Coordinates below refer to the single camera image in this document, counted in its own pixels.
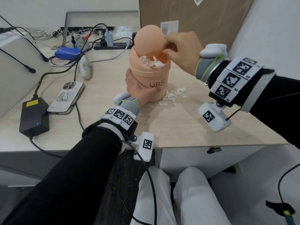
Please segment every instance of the cardboard box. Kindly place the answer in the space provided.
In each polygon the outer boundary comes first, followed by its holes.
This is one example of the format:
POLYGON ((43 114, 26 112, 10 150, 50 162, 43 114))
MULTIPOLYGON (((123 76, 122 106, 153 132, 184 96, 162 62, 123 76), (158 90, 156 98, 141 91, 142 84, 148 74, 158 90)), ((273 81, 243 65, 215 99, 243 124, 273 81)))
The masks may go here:
POLYGON ((164 34, 194 31, 203 46, 223 43, 229 50, 253 1, 140 0, 141 26, 159 26, 164 34), (161 26, 169 21, 175 22, 161 26))

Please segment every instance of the black power adapter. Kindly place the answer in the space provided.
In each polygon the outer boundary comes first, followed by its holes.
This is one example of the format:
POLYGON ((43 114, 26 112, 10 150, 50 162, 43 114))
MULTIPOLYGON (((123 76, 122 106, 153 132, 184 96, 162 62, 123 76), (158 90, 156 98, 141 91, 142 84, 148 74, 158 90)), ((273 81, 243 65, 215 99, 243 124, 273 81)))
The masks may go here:
POLYGON ((49 131, 48 104, 41 97, 23 102, 19 132, 34 137, 49 131))

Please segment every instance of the white computer mouse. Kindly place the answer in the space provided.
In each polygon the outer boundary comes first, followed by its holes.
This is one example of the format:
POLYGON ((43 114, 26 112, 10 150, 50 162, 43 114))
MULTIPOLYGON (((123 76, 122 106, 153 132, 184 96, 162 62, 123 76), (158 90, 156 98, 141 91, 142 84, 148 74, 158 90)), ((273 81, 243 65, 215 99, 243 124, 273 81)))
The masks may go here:
POLYGON ((92 77, 92 64, 86 55, 80 59, 78 67, 83 79, 89 80, 92 77))

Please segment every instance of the right hand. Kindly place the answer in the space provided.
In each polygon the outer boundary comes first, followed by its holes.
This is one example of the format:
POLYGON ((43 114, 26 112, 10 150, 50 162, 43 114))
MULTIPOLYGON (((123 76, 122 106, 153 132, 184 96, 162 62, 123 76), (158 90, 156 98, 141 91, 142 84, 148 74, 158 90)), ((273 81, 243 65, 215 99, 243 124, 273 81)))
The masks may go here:
POLYGON ((183 71, 195 75, 203 47, 194 32, 170 33, 163 53, 183 71))

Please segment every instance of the green trim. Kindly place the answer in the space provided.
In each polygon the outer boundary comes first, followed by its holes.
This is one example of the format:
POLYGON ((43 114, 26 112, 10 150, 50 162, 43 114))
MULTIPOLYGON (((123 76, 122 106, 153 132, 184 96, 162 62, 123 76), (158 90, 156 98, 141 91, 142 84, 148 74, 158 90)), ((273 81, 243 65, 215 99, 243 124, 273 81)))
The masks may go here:
POLYGON ((131 101, 131 100, 121 100, 120 102, 119 102, 119 106, 121 105, 121 103, 122 102, 132 102, 132 103, 134 103, 135 105, 137 105, 138 107, 140 107, 140 105, 138 105, 138 104, 136 104, 135 102, 133 102, 133 101, 131 101))
POLYGON ((211 63, 210 64, 210 66, 208 66, 208 68, 205 70, 205 72, 204 72, 204 74, 202 75, 202 77, 201 77, 201 79, 200 80, 202 80, 202 78, 205 76, 205 74, 206 74, 206 72, 207 72, 207 70, 219 59, 219 58, 223 58, 223 57, 225 57, 225 56, 219 56, 219 57, 216 57, 215 58, 215 60, 214 60, 214 62, 213 63, 211 63))
POLYGON ((197 73, 197 69, 198 69, 198 65, 199 65, 200 60, 201 60, 201 59, 199 59, 199 61, 198 61, 198 64, 197 64, 197 67, 196 67, 196 71, 195 71, 194 76, 196 76, 196 73, 197 73))

